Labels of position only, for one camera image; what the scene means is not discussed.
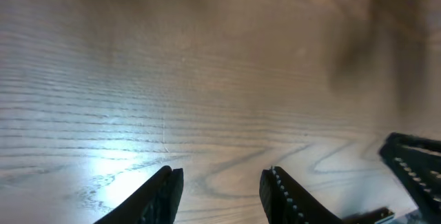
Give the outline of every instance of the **wood grain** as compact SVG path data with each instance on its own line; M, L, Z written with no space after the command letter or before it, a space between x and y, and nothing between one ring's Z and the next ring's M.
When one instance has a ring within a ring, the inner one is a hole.
M414 209L377 151L391 131L441 139L423 4L427 94L403 122L386 39L332 83L369 0L0 0L0 223L92 223L163 165L185 171L177 223L267 223L270 165L341 217Z

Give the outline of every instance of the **wooden surface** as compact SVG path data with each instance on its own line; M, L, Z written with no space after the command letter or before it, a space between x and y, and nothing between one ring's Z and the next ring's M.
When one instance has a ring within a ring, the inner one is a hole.
M163 165L177 223L267 223L270 165L340 217L414 209L377 151L441 139L439 4L375 1L0 0L0 223L92 223Z

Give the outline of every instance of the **wooden table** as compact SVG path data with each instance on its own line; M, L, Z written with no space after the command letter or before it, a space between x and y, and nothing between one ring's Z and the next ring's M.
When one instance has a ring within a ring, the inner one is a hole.
M270 165L341 217L413 210L377 151L441 139L437 3L427 91L402 110L387 38L334 73L369 1L0 0L0 223L92 223L163 165L185 171L177 223L267 223Z

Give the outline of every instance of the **brown wooden tabletop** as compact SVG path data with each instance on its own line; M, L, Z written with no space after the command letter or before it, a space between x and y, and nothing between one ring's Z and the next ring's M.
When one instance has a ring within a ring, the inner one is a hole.
M163 165L177 223L415 209L377 151L441 139L436 0L0 0L0 223L92 223Z

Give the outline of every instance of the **black object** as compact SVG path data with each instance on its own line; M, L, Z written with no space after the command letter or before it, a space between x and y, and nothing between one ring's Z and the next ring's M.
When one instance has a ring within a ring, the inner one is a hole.
M164 166L95 224L172 224L183 187L183 170L172 170L170 166Z
M380 150L430 224L441 223L441 142L392 133Z
M281 167L263 170L260 200L269 224L380 224L394 213L387 208L340 219L321 205Z

